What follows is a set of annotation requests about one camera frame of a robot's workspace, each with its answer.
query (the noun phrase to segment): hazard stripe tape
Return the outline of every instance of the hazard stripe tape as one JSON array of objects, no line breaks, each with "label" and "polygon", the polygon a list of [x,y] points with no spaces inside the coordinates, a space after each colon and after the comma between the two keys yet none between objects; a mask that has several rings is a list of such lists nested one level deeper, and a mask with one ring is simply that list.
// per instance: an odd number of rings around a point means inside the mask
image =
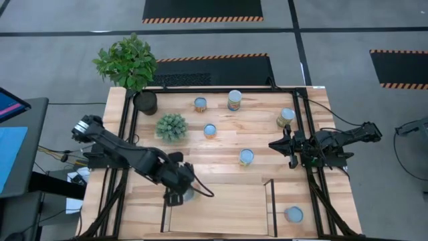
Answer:
[{"label": "hazard stripe tape", "polygon": [[428,51],[420,50],[370,50],[373,53],[390,53],[390,54],[428,54]]},{"label": "hazard stripe tape", "polygon": [[167,58],[156,60],[156,62],[176,62],[176,61],[189,61],[189,60],[212,60],[219,58],[246,58],[246,57],[269,57],[268,54],[231,54],[224,56],[202,56],[202,57],[186,57],[186,58]]},{"label": "hazard stripe tape", "polygon": [[143,19],[142,23],[217,23],[230,21],[263,21],[263,17],[159,17]]},{"label": "hazard stripe tape", "polygon": [[382,83],[381,87],[407,90],[428,90],[428,84]]}]

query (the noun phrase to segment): black floor mat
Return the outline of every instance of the black floor mat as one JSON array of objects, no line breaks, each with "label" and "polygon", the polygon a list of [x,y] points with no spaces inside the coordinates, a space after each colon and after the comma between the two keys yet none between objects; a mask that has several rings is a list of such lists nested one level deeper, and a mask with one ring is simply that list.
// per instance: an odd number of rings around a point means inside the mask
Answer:
[{"label": "black floor mat", "polygon": [[146,0],[143,23],[263,21],[260,0]]},{"label": "black floor mat", "polygon": [[158,60],[149,86],[263,86],[274,80],[267,54]]},{"label": "black floor mat", "polygon": [[428,52],[371,50],[370,56],[382,87],[428,89]]}]

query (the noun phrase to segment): gray floor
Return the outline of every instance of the gray floor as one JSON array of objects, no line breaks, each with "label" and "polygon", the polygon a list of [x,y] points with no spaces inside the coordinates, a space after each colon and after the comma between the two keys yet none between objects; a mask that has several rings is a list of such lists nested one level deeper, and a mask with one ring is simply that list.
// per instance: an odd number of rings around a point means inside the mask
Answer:
[{"label": "gray floor", "polygon": [[[101,31],[134,29],[205,29],[291,27],[287,1],[261,0],[261,23],[141,24],[139,0],[11,0],[0,18],[0,32]],[[300,27],[415,27],[428,25],[424,0],[295,0]],[[0,86],[22,98],[48,97],[51,102],[103,102],[103,83],[90,62],[100,48],[122,36],[0,37]],[[304,33],[313,85],[326,86],[332,109],[354,122],[372,121],[383,134],[376,144],[346,148],[351,186],[363,232],[372,237],[426,240],[428,183],[407,175],[393,153],[394,127],[428,115],[423,90],[389,90],[379,86],[370,49],[428,50],[428,32]],[[158,58],[266,52],[276,82],[303,85],[292,33],[146,35]],[[74,149],[70,130],[84,114],[104,112],[103,106],[50,106],[41,144]],[[336,126],[350,126],[336,119]],[[397,150],[405,166],[428,178],[428,150],[419,135],[400,137]],[[36,160],[45,170],[64,164],[43,154]],[[48,226],[43,240],[69,238],[76,224]]]}]

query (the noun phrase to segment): can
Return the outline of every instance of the can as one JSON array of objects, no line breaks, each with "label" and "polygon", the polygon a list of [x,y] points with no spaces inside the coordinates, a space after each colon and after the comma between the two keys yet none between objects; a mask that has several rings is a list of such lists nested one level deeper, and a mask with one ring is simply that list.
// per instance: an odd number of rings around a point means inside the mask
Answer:
[{"label": "can", "polygon": [[203,97],[195,99],[195,110],[199,113],[203,113],[207,110],[207,100]]},{"label": "can", "polygon": [[217,135],[217,129],[215,128],[215,125],[213,124],[206,124],[203,128],[203,134],[208,139],[212,139]]},{"label": "can", "polygon": [[239,164],[248,166],[254,160],[254,153],[250,149],[243,149],[239,154]]},{"label": "can", "polygon": [[287,221],[292,223],[300,223],[303,220],[303,211],[296,206],[292,206],[290,208],[287,208],[284,211],[284,215],[287,219]]},{"label": "can", "polygon": [[279,117],[276,119],[276,124],[279,127],[284,128],[286,125],[289,125],[291,121],[296,116],[296,113],[292,109],[283,108]]},{"label": "can", "polygon": [[229,110],[235,111],[239,110],[241,107],[241,99],[242,99],[242,93],[238,90],[232,90],[229,92],[229,99],[227,101],[227,107]]}]

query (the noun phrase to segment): wooden tabletop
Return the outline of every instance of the wooden tabletop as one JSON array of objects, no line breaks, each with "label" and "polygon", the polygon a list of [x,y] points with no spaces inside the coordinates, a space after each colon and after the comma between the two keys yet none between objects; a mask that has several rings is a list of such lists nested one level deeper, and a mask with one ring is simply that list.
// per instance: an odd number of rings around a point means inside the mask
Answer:
[{"label": "wooden tabletop", "polygon": [[[307,87],[307,90],[309,99],[330,107],[326,89]],[[199,96],[207,99],[208,109],[204,113],[194,110],[193,102]],[[120,125],[124,97],[125,89],[115,87],[110,89],[103,121],[106,129],[115,134],[118,133]],[[138,114],[136,134],[140,140],[137,145],[157,147],[166,152],[183,152],[185,161],[194,165],[195,173],[200,176],[201,181],[207,187],[210,183],[254,184],[274,179],[276,213],[272,213],[271,198],[267,198],[267,211],[268,219],[272,219],[272,216],[276,215],[278,238],[317,238],[306,171],[300,165],[295,169],[289,169],[288,157],[284,157],[268,147],[269,142],[282,138],[282,129],[277,126],[275,120],[282,108],[294,109],[291,94],[243,93],[241,109],[235,112],[227,109],[226,93],[157,94],[157,98],[158,112],[155,115]],[[310,107],[316,130],[322,127],[334,127],[332,115],[327,110],[313,103],[310,103]],[[128,137],[132,109],[131,103],[125,138]],[[300,109],[306,136],[309,137],[302,100],[300,100]],[[156,137],[154,127],[156,121],[164,113],[180,113],[186,118],[189,132],[185,139],[175,144],[166,144]],[[203,127],[207,123],[212,123],[217,127],[215,139],[205,138]],[[297,130],[296,120],[292,121],[291,126],[293,130]],[[238,163],[239,151],[243,148],[250,148],[255,154],[253,163],[247,167]],[[325,168],[324,171],[332,205],[342,219],[355,232],[360,233],[360,223],[347,176],[338,169]],[[103,169],[94,170],[90,174],[82,208],[83,230],[86,230],[98,215],[103,177]],[[119,239],[269,237],[246,234],[160,233],[164,191],[165,187],[162,185],[154,185],[135,172],[130,172]],[[298,206],[304,212],[304,219],[299,224],[289,223],[285,219],[284,210],[292,206]],[[320,210],[324,233],[327,234],[328,222],[321,203]],[[112,232],[115,207],[112,211],[110,212],[108,234]]]}]

